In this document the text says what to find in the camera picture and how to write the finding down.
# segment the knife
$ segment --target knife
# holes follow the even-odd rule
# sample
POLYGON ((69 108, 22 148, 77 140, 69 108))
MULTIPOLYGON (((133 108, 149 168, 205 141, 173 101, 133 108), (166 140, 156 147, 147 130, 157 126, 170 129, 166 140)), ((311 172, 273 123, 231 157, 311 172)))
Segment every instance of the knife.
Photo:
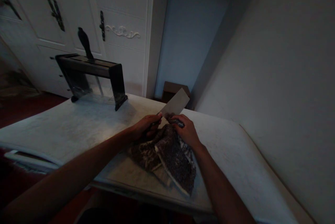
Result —
POLYGON ((181 88, 171 100, 160 110, 163 117, 168 119, 174 115, 179 115, 183 108, 187 105, 189 97, 183 88, 181 88))

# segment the red floor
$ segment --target red floor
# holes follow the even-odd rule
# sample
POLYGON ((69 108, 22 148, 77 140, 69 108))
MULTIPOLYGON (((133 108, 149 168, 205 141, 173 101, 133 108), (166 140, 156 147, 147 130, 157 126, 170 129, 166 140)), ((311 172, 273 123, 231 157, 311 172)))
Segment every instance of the red floor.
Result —
MULTIPOLYGON (((45 93, 36 97, 14 98, 1 101, 0 128, 51 109, 66 100, 66 98, 61 96, 45 93)), ((25 170, 18 168, 8 159, 4 158, 3 155, 5 152, 6 150, 0 149, 0 210, 46 176, 27 173, 25 170)), ((72 224, 96 190, 90 189, 80 192, 49 221, 49 224, 72 224)), ((133 223, 133 217, 139 210, 138 202, 120 195, 113 195, 117 201, 116 222, 133 223)), ((169 214, 165 211, 165 215, 169 215, 171 223, 193 223, 193 218, 188 215, 171 211, 169 211, 169 214)))

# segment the patterned towel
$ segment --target patterned towel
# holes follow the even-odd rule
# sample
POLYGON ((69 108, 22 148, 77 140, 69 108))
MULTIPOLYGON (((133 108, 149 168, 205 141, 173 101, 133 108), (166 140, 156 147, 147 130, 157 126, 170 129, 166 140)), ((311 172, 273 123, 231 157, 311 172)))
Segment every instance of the patterned towel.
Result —
POLYGON ((184 127, 184 124, 179 120, 168 122, 170 124, 164 125, 153 140, 132 146, 128 153, 138 165, 153 172, 165 185, 170 186, 172 179, 183 193, 190 196, 196 176, 192 150, 171 125, 176 123, 184 127))

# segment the forearm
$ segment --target forearm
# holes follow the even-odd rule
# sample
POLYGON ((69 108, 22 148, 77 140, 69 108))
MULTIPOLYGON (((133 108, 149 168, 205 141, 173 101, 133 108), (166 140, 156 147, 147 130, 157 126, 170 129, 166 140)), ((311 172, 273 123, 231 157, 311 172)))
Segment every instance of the forearm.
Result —
POLYGON ((12 201, 0 220, 31 223, 47 219, 87 186, 132 139, 132 129, 128 128, 77 156, 12 201))
POLYGON ((193 151, 219 222, 255 223, 247 207, 210 156, 206 147, 199 144, 193 151))

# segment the white wardrobe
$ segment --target white wardrobe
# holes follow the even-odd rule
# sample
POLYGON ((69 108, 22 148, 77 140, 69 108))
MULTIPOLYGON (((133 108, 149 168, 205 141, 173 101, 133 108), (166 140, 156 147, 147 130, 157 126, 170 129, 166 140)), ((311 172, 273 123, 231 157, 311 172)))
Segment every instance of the white wardrobe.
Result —
POLYGON ((0 36, 42 91, 70 97, 54 57, 85 55, 78 27, 95 58, 121 63, 127 93, 152 98, 167 0, 9 0, 0 7, 0 36))

